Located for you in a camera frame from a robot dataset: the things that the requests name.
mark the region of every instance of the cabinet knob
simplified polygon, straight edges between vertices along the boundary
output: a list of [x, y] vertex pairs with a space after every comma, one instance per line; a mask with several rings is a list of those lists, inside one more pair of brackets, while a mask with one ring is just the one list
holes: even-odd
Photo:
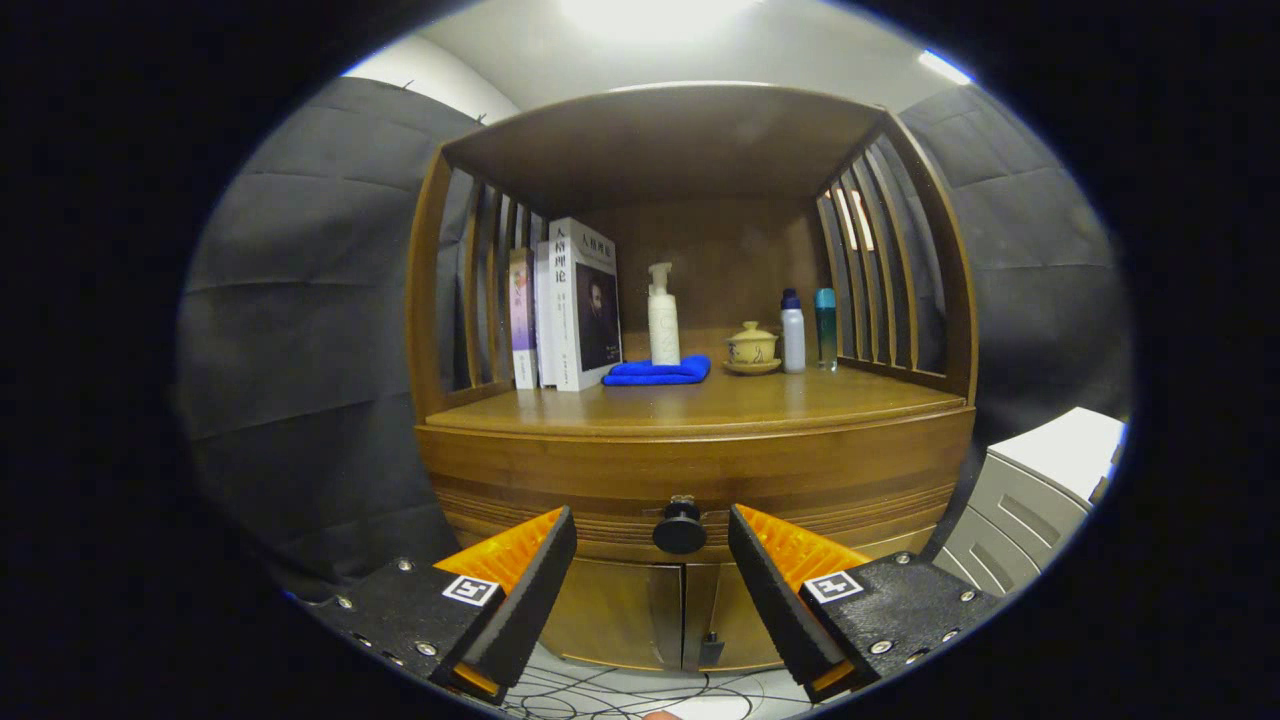
[[653, 528], [653, 543], [663, 552], [687, 555], [707, 544], [707, 528], [703, 528], [701, 510], [694, 505], [692, 496], [677, 495], [662, 511], [663, 519]]

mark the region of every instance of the saucer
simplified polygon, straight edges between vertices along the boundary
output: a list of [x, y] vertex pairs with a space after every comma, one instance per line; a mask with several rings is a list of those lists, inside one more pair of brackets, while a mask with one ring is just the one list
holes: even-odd
[[781, 364], [782, 364], [781, 357], [774, 357], [768, 363], [730, 363], [728, 360], [726, 360], [724, 369], [740, 373], [742, 375], [763, 375], [765, 373], [772, 373], [773, 370], [777, 370], [778, 365]]

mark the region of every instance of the yellow ceramic cup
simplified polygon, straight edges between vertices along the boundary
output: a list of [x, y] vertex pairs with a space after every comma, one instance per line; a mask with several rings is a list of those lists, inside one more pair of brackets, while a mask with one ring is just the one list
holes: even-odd
[[759, 324], [755, 320], [748, 320], [742, 323], [742, 327], [746, 329], [728, 338], [730, 363], [735, 365], [758, 365], [773, 361], [773, 354], [778, 347], [778, 336], [756, 329]]

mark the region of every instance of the folded cloth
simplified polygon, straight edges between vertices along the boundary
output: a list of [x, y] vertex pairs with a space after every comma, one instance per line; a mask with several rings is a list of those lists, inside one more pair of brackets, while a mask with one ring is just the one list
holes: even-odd
[[622, 363], [600, 380], [607, 386], [681, 386], [700, 383], [712, 372], [712, 359], [690, 355], [680, 365], [654, 365], [653, 361]]

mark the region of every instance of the white spray bottle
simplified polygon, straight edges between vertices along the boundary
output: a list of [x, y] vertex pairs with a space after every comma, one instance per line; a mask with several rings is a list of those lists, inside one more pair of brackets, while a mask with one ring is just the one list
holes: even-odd
[[649, 352], [654, 365], [680, 365], [680, 325], [676, 297], [667, 295], [671, 263], [649, 265]]

